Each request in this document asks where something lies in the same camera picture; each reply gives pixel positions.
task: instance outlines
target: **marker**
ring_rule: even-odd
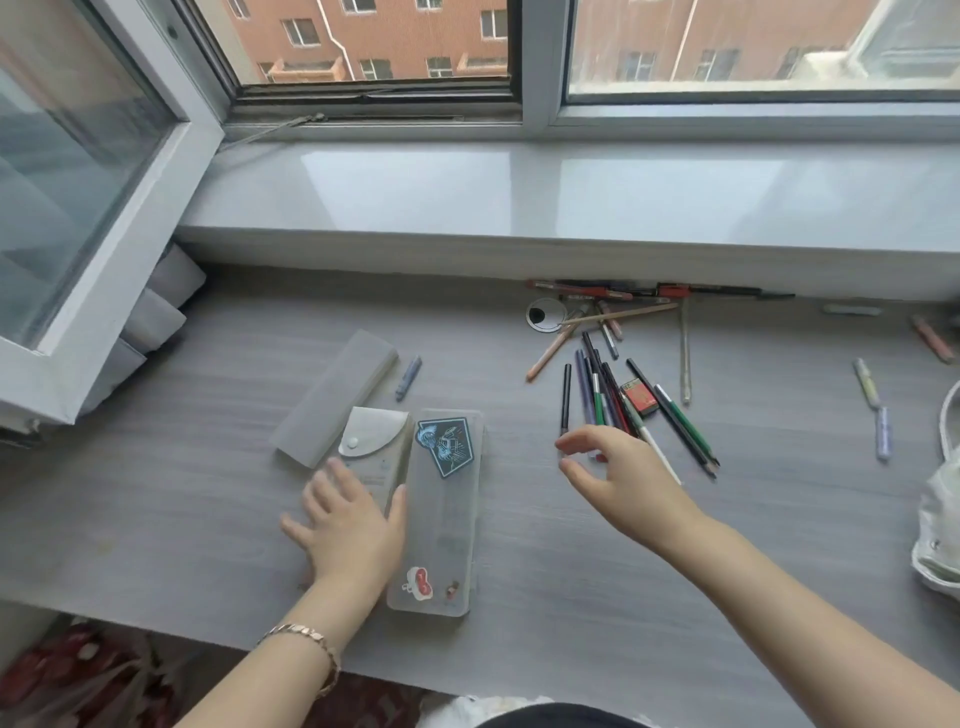
[[[876,459],[882,463],[890,459],[890,410],[887,407],[876,411]]]
[[[867,362],[860,358],[854,359],[853,370],[856,372],[856,378],[860,380],[860,387],[863,389],[863,396],[867,398],[867,404],[872,409],[879,409],[880,395],[876,392],[876,385],[870,376],[870,370],[867,369]]]
[[[913,328],[917,330],[926,345],[933,349],[933,352],[940,357],[942,362],[945,364],[953,363],[953,360],[956,359],[953,349],[947,346],[947,342],[937,335],[937,332],[933,330],[933,327],[926,322],[923,316],[914,314],[910,317],[910,323],[913,324]]]
[[[419,356],[410,362],[410,366],[407,367],[407,371],[403,375],[403,379],[400,380],[400,385],[396,388],[396,401],[401,401],[407,396],[407,390],[410,389],[410,385],[417,377],[417,372],[420,371],[420,365],[422,363],[423,359],[421,359]]]
[[[560,434],[566,435],[570,429],[570,379],[573,375],[573,367],[564,364],[564,398],[560,406]]]

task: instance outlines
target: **white window sill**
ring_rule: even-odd
[[[634,269],[608,275],[651,278],[639,268],[655,259],[673,279],[709,262],[705,282],[939,299],[960,280],[958,199],[950,144],[258,143],[215,158],[180,237],[227,262],[375,270],[361,241],[389,242],[399,272],[574,276],[620,260]],[[465,238],[459,270],[406,269],[404,247],[450,237]],[[744,279],[760,261],[770,275]],[[871,279],[876,266],[890,270]]]

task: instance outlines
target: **red sticker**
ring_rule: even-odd
[[[433,597],[433,587],[424,567],[412,567],[407,571],[407,583],[403,585],[403,591],[412,594],[417,601]]]

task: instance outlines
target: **hand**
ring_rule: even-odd
[[[394,491],[390,517],[384,518],[341,460],[330,458],[326,465],[339,489],[323,470],[317,471],[301,497],[311,526],[283,514],[280,528],[310,557],[315,583],[363,584],[379,596],[403,554],[406,486]]]
[[[622,430],[586,425],[567,432],[556,445],[567,455],[597,449],[604,454],[606,480],[568,457],[560,461],[560,470],[616,530],[660,555],[707,518],[650,446]]]

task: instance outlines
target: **bracelet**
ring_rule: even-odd
[[[322,634],[320,634],[320,632],[317,632],[316,630],[310,629],[309,627],[304,627],[302,624],[287,623],[287,624],[279,624],[276,627],[274,627],[267,634],[261,637],[259,642],[257,642],[257,644],[262,643],[268,637],[272,637],[273,635],[282,635],[282,634],[303,635],[304,637],[308,637],[311,640],[313,640],[315,643],[317,643],[320,646],[320,648],[326,653],[326,656],[330,658],[330,664],[332,665],[331,671],[333,673],[333,677],[329,678],[327,680],[327,683],[322,688],[320,688],[320,692],[317,693],[317,697],[321,698],[329,694],[330,691],[333,690],[333,687],[337,684],[337,680],[340,679],[340,660],[337,659],[337,655],[326,643],[326,637],[324,637]]]

